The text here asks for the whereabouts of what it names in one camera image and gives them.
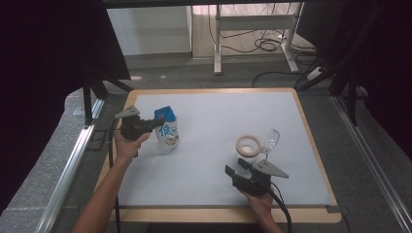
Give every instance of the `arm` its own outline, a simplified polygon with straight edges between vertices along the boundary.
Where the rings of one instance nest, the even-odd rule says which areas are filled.
[[[91,196],[72,232],[92,233],[105,231],[124,174],[133,160],[133,156],[149,136],[150,134],[146,133],[136,141],[129,141],[124,139],[119,132],[116,133],[117,158],[115,164]]]
[[[271,213],[273,198],[269,193],[265,193],[262,196],[254,196],[240,189],[239,191],[248,198],[251,209],[257,218],[257,224],[264,233],[283,233],[282,229],[279,228],[273,219]]]

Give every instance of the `white board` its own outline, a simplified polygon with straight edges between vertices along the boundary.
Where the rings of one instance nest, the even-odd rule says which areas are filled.
[[[272,177],[285,203],[331,204],[291,92],[138,95],[135,106],[143,119],[154,118],[156,109],[171,106],[178,117],[180,144],[172,152],[161,154],[155,133],[151,135],[125,174],[119,193],[122,206],[248,205],[246,198],[232,186],[224,165],[241,176],[249,176],[249,171],[237,165],[236,140],[251,134],[263,141],[270,128],[280,132],[280,139],[268,160],[290,176]]]

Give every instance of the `wall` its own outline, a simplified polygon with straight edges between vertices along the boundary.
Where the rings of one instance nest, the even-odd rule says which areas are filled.
[[[109,9],[123,55],[190,52],[189,7]]]

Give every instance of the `hand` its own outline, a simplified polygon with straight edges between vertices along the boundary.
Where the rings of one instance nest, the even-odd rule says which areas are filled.
[[[131,141],[125,139],[119,131],[116,132],[116,163],[126,164],[128,166],[133,160],[134,155],[137,153],[137,150],[142,146],[142,143],[148,140],[150,136],[150,133],[145,133],[136,141]]]
[[[272,203],[273,198],[269,193],[265,193],[261,196],[254,196],[248,192],[238,189],[243,195],[248,198],[249,204],[251,205],[252,211],[255,213],[257,218],[272,215]]]

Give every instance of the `white surface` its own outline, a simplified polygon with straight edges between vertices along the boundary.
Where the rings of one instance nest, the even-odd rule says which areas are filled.
[[[189,7],[107,11],[123,55],[191,51]]]
[[[329,205],[325,182],[306,129],[290,92],[139,95],[141,117],[171,106],[178,119],[180,144],[161,154],[153,133],[125,175],[120,204],[154,207],[228,207],[247,205],[232,186],[224,165],[242,176],[236,140],[245,134],[263,137],[280,132],[268,160],[286,172],[274,178],[287,205]]]

